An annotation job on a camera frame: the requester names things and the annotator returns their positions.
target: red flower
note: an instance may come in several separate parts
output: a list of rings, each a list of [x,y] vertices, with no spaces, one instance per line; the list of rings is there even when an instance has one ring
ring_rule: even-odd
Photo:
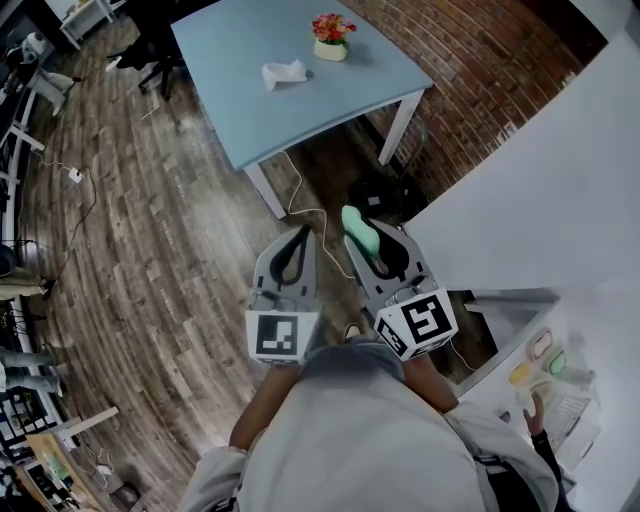
[[[343,43],[349,32],[355,32],[356,26],[351,20],[345,20],[341,14],[325,13],[316,16],[311,22],[314,35],[329,43]]]

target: flower pot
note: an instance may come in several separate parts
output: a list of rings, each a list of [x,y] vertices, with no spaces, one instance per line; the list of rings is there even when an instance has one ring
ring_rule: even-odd
[[[316,54],[316,57],[325,60],[344,60],[347,56],[347,47],[344,44],[326,44],[316,39],[313,53]]]

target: white box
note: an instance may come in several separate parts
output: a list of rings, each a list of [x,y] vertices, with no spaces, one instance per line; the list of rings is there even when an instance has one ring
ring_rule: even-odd
[[[249,357],[261,363],[302,364],[320,313],[246,311]]]
[[[416,295],[378,311],[375,330],[402,361],[444,345],[458,332],[447,290]]]

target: brick wall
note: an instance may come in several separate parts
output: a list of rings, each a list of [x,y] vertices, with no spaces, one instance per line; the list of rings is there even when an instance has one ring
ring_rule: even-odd
[[[581,65],[520,0],[341,0],[415,60],[435,87],[416,114],[429,145],[412,174],[433,200],[521,127]],[[370,114],[386,134],[397,107]],[[405,163],[419,141],[415,121],[398,148]]]

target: tissue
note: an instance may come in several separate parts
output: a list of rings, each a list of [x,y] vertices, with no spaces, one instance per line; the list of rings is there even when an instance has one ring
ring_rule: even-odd
[[[305,82],[307,68],[300,59],[294,60],[291,64],[269,62],[262,66],[262,78],[267,90],[273,91],[277,82]]]

